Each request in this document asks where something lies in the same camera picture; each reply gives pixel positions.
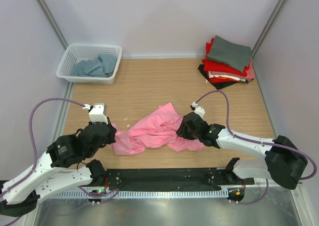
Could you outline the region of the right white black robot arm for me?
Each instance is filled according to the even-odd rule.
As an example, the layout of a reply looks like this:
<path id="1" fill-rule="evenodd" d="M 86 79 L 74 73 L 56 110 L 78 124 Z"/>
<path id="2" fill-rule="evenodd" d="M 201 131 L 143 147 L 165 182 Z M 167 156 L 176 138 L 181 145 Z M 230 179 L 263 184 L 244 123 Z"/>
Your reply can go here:
<path id="1" fill-rule="evenodd" d="M 225 180 L 230 184 L 246 178 L 264 178 L 294 190 L 308 164 L 306 157 L 287 137 L 252 137 L 223 125 L 208 124 L 194 112 L 183 117 L 176 133 L 184 139 L 198 140 L 207 147 L 235 150 L 254 157 L 252 161 L 237 159 L 231 164 L 224 172 Z"/>

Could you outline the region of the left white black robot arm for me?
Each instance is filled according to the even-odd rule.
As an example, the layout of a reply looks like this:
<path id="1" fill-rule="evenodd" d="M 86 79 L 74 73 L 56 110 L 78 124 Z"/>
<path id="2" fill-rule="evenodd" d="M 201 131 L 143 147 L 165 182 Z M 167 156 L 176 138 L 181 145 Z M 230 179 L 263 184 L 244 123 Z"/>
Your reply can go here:
<path id="1" fill-rule="evenodd" d="M 92 160 L 73 173 L 56 178 L 53 175 L 92 158 L 100 148 L 115 143 L 116 131 L 111 124 L 95 122 L 74 134 L 58 137 L 37 160 L 36 166 L 1 184 L 1 215 L 21 217 L 64 190 L 102 185 L 106 171 L 98 160 Z"/>

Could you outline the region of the white folded t shirt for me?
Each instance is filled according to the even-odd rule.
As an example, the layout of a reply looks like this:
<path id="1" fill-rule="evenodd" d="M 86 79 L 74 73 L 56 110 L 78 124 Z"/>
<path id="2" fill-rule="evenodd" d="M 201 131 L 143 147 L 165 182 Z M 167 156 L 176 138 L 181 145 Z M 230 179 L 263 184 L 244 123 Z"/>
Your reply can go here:
<path id="1" fill-rule="evenodd" d="M 236 76 L 229 76 L 229 75 L 209 75 L 205 74 L 208 77 L 208 81 L 210 83 L 225 83 L 225 82 L 242 82 L 242 83 L 249 83 L 249 80 L 244 78 L 239 78 Z"/>

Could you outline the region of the red folded t shirt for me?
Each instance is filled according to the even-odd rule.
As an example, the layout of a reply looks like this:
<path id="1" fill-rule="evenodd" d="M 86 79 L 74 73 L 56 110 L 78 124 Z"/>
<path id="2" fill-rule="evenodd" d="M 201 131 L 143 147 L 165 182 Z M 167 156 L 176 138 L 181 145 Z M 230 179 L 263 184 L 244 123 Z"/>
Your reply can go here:
<path id="1" fill-rule="evenodd" d="M 213 37 L 211 39 L 211 42 L 208 42 L 206 44 L 205 50 L 206 50 L 206 55 L 205 58 L 202 60 L 203 64 L 204 64 L 204 71 L 208 74 L 209 71 L 218 71 L 218 72 L 227 72 L 227 73 L 232 73 L 232 74 L 236 74 L 236 75 L 242 75 L 242 76 L 246 76 L 246 70 L 248 69 L 248 66 L 246 66 L 244 68 L 244 72 L 240 72 L 237 71 L 223 63 L 218 63 L 212 60 L 209 60 L 207 58 L 207 54 L 211 48 L 211 44 L 213 43 L 215 37 Z"/>

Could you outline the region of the blue-grey t shirt in basket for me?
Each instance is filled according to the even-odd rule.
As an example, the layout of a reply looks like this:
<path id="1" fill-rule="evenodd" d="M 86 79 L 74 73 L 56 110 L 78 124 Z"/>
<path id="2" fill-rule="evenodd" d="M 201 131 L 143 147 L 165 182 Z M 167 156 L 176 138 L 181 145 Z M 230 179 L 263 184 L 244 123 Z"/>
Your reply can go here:
<path id="1" fill-rule="evenodd" d="M 70 76 L 111 77 L 115 70 L 116 62 L 116 56 L 110 54 L 99 54 L 95 59 L 81 60 L 76 63 L 70 72 Z"/>

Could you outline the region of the white plastic basket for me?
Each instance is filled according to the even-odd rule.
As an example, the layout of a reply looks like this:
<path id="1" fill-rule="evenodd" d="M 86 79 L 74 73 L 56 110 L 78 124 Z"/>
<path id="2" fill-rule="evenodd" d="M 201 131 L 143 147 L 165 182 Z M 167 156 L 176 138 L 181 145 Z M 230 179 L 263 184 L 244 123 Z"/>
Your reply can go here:
<path id="1" fill-rule="evenodd" d="M 73 83 L 111 85 L 121 57 L 118 45 L 74 43 L 66 48 L 56 76 Z"/>

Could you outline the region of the light pink folded t shirt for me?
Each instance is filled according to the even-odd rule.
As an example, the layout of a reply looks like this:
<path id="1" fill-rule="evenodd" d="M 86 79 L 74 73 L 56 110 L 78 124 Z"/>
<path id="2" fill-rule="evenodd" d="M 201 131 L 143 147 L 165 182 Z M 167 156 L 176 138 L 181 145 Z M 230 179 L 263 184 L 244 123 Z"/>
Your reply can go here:
<path id="1" fill-rule="evenodd" d="M 255 77 L 252 60 L 249 61 L 248 69 L 246 70 L 245 73 L 246 73 L 246 76 L 236 75 L 236 74 L 227 73 L 227 72 L 218 72 L 218 71 L 209 71 L 209 72 L 208 72 L 209 75 L 229 75 L 229 76 L 236 76 L 236 77 L 244 78 L 244 79 L 247 79 L 247 80 L 250 81 L 250 80 L 254 79 L 254 77 Z"/>

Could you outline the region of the grey folded t shirt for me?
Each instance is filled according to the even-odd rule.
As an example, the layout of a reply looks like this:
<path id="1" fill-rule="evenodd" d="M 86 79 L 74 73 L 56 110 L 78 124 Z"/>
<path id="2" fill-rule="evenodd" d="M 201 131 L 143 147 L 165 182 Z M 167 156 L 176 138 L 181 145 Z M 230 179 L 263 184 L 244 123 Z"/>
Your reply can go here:
<path id="1" fill-rule="evenodd" d="M 232 43 L 216 35 L 207 58 L 244 72 L 244 68 L 249 64 L 251 54 L 250 47 Z"/>

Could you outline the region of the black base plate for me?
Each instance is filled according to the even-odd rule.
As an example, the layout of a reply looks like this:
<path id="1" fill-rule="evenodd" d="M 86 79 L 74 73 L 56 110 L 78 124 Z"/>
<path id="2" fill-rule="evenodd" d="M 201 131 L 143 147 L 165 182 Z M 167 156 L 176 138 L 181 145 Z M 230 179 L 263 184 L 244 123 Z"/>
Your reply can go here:
<path id="1" fill-rule="evenodd" d="M 200 192 L 218 191 L 222 186 L 253 185 L 253 178 L 240 179 L 219 168 L 107 169 L 105 178 L 110 190 L 131 192 Z"/>

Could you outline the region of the aluminium front rail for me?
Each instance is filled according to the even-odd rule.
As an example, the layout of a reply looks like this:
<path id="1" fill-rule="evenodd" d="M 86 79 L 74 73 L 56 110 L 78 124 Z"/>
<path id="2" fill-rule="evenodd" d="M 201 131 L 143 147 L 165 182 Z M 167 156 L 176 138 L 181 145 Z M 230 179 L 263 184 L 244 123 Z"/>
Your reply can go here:
<path id="1" fill-rule="evenodd" d="M 15 190 L 27 190 L 38 193 L 52 192 L 58 188 L 97 187 L 107 182 L 110 190 L 121 191 L 217 191 L 224 185 L 252 185 L 256 178 L 271 179 L 281 187 L 294 190 L 302 177 L 300 169 L 269 165 L 261 167 L 248 162 L 239 162 L 235 158 L 226 168 L 193 169 L 107 169 L 82 167 L 65 174 L 58 173 L 37 179 L 32 177 L 15 187 Z"/>

